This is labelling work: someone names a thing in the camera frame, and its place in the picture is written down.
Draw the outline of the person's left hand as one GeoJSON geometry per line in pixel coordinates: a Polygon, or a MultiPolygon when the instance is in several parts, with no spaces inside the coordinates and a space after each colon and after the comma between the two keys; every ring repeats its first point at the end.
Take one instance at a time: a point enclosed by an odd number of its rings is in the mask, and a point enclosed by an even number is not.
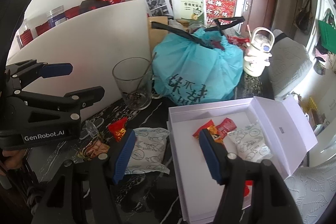
{"type": "Polygon", "coordinates": [[[22,150],[15,150],[15,151],[5,151],[1,152],[1,156],[5,158],[4,161],[1,160],[1,175],[5,176],[6,174],[3,172],[5,171],[18,169],[23,164],[23,158],[26,153],[25,149],[22,150]]]}

